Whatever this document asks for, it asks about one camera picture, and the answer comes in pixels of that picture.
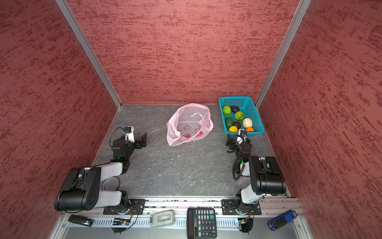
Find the yellow fruit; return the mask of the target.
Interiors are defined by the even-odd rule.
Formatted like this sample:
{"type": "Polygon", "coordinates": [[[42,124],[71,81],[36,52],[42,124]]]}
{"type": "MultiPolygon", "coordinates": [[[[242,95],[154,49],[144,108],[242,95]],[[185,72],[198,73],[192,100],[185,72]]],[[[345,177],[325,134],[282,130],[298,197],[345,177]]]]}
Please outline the yellow fruit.
{"type": "Polygon", "coordinates": [[[229,132],[238,132],[238,128],[236,126],[231,126],[229,129],[228,129],[229,132]]]}

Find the dark green fruit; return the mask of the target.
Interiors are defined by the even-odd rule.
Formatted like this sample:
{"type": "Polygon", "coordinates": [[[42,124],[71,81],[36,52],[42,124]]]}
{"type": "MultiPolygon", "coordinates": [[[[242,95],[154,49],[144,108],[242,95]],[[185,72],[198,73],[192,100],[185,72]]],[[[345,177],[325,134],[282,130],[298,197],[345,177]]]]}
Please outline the dark green fruit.
{"type": "Polygon", "coordinates": [[[230,129],[232,126],[234,126],[235,121],[233,118],[226,118],[225,119],[225,126],[227,129],[230,129]]]}

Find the dark purple fruit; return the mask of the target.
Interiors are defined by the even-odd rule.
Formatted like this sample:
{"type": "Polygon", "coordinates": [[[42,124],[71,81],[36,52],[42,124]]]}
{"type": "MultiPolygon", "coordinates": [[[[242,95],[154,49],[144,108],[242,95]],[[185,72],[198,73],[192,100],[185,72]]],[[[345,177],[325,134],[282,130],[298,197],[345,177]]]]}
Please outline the dark purple fruit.
{"type": "Polygon", "coordinates": [[[241,122],[239,122],[239,121],[236,121],[233,125],[234,125],[235,127],[237,127],[237,129],[241,129],[241,128],[242,128],[242,124],[241,124],[241,122]]]}

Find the beige fruit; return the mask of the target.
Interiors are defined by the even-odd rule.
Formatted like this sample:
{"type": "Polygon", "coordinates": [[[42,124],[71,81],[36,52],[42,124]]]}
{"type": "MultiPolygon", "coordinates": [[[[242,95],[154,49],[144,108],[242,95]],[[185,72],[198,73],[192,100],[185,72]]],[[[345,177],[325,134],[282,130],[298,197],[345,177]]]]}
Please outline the beige fruit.
{"type": "Polygon", "coordinates": [[[253,126],[253,122],[250,118],[245,118],[243,121],[242,121],[242,125],[244,128],[249,128],[249,127],[252,127],[253,126]]]}

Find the small green fruit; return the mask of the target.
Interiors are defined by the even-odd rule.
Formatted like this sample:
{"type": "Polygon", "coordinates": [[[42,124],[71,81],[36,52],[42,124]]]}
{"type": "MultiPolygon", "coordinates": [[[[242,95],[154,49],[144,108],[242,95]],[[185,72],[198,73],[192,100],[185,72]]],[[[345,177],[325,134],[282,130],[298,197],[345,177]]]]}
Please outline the small green fruit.
{"type": "Polygon", "coordinates": [[[222,112],[223,112],[224,115],[229,115],[229,114],[231,114],[231,113],[232,113],[231,107],[230,107],[230,106],[224,106],[224,107],[222,108],[222,112]]]}

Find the black avocado fruit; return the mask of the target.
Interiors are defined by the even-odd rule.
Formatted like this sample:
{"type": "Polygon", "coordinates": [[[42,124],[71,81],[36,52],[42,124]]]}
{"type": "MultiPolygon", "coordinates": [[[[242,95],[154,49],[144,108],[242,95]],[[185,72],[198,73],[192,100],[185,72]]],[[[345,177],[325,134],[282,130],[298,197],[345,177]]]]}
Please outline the black avocado fruit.
{"type": "Polygon", "coordinates": [[[234,113],[234,114],[235,114],[236,112],[239,112],[239,111],[240,111],[240,108],[237,107],[237,106],[231,106],[230,109],[231,109],[231,112],[234,113]]]}

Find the pink plastic bag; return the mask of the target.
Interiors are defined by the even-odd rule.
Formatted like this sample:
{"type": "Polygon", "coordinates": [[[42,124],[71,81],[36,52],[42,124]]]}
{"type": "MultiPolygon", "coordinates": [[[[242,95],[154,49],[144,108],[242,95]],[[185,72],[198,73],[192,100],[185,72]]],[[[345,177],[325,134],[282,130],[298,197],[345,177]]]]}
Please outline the pink plastic bag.
{"type": "Polygon", "coordinates": [[[214,125],[209,107],[191,103],[178,108],[166,127],[168,145],[178,146],[205,138],[214,125]]]}

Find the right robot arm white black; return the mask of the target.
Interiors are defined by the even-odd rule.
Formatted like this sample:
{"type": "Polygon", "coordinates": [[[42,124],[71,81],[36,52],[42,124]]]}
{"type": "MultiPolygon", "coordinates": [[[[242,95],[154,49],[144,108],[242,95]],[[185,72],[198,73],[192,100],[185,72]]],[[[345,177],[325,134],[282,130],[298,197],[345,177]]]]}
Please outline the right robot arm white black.
{"type": "Polygon", "coordinates": [[[251,140],[244,134],[228,135],[227,153],[234,153],[232,177],[234,181],[249,177],[250,185],[235,195],[235,208],[240,214],[252,209],[258,201],[286,193],[287,185],[275,157],[259,157],[251,154],[251,140]]]}

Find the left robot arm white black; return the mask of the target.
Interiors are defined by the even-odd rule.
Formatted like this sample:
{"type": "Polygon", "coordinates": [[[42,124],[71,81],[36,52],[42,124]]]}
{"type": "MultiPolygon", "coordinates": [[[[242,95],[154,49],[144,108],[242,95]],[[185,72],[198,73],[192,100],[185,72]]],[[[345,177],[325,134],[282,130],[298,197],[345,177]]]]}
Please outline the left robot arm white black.
{"type": "Polygon", "coordinates": [[[130,167],[130,157],[136,149],[147,146],[147,134],[133,140],[133,132],[123,129],[125,135],[111,144],[113,159],[106,164],[77,167],[69,170],[54,201],[56,211],[79,213],[94,208],[107,208],[124,215],[133,207],[124,190],[104,190],[101,183],[125,174],[130,167]]]}

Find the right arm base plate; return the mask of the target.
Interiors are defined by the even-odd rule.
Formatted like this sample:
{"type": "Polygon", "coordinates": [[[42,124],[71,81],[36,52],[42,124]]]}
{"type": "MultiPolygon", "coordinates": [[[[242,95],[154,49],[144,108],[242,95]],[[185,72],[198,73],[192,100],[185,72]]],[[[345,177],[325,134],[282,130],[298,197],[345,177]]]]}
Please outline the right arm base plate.
{"type": "Polygon", "coordinates": [[[223,199],[221,206],[223,215],[249,216],[251,214],[258,216],[262,214],[259,202],[255,204],[239,204],[233,199],[223,199]]]}

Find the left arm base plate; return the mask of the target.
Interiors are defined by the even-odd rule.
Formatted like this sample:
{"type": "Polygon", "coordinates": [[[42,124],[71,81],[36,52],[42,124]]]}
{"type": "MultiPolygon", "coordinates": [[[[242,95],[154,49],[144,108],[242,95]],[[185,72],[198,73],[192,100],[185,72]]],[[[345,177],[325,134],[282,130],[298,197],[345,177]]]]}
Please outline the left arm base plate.
{"type": "Polygon", "coordinates": [[[104,215],[142,215],[145,207],[145,199],[130,199],[128,206],[118,205],[105,207],[104,215]]]}

